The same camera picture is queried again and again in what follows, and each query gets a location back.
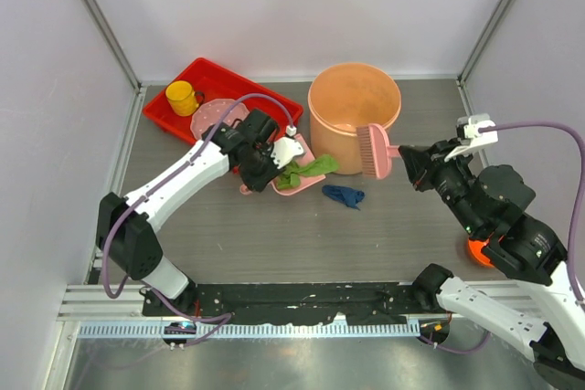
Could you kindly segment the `orange plastic bucket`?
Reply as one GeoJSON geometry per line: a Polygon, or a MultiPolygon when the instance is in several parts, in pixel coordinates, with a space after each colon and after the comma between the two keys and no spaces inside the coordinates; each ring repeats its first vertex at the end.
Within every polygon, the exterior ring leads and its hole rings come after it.
{"type": "Polygon", "coordinates": [[[362,172],[356,128],[369,123],[385,130],[401,111],[401,92],[387,73],[364,63],[341,63],[322,71],[307,95],[310,145],[315,156],[332,156],[337,172],[362,172]]]}

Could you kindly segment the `pink hand brush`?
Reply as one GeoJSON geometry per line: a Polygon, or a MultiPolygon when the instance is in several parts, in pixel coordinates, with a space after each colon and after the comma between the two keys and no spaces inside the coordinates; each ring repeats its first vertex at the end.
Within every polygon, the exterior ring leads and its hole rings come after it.
{"type": "Polygon", "coordinates": [[[386,130],[379,124],[370,123],[356,128],[362,174],[382,180],[392,170],[392,161],[400,157],[399,147],[391,145],[386,130]]]}

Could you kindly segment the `long green paper scrap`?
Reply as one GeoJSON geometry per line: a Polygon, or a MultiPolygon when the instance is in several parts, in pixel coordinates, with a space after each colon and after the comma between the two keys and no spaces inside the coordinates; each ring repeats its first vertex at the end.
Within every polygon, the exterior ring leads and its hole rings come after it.
{"type": "Polygon", "coordinates": [[[276,188],[280,191],[300,189],[305,181],[333,173],[338,167],[337,160],[329,154],[321,155],[307,164],[292,161],[276,179],[276,188]]]}

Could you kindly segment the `blue paper scrap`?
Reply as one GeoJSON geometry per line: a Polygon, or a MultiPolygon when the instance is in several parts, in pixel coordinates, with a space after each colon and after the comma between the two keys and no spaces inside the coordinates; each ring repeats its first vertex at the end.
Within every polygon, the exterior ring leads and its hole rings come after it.
{"type": "Polygon", "coordinates": [[[359,210],[359,204],[364,200],[365,193],[351,187],[326,184],[322,187],[326,197],[343,204],[346,207],[359,210]]]}

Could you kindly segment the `pink dustpan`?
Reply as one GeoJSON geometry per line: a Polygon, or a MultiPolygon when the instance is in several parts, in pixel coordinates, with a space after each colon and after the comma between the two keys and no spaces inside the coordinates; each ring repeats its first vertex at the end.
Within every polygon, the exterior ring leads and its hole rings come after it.
{"type": "Polygon", "coordinates": [[[262,192],[270,187],[283,196],[297,195],[321,183],[330,170],[327,156],[316,158],[301,134],[258,146],[250,159],[238,166],[243,195],[262,192]]]}

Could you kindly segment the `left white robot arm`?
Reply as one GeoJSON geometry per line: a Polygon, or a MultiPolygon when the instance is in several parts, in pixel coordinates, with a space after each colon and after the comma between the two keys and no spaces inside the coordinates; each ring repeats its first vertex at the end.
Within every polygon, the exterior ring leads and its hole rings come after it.
{"type": "Polygon", "coordinates": [[[104,196],[96,234],[102,263],[114,263],[126,279],[149,286],[174,315],[193,313],[195,283],[165,256],[157,233],[195,193],[232,170],[249,190],[262,191],[303,151],[293,126],[282,137],[278,130],[275,120],[258,110],[235,126],[218,121],[151,182],[125,196],[104,196]]]}

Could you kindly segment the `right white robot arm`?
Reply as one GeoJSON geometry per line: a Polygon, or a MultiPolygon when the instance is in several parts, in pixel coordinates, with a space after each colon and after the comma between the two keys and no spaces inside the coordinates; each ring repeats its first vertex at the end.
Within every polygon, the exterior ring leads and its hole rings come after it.
{"type": "Polygon", "coordinates": [[[490,263],[537,305],[530,317],[474,290],[450,270],[431,263],[414,280],[412,299],[425,312],[458,313],[523,354],[556,389],[584,386],[584,312],[569,283],[566,247],[551,227],[527,214],[536,193],[510,165],[479,174],[468,155],[453,157],[455,140],[398,148],[419,192],[435,191],[467,233],[483,242],[490,263]]]}

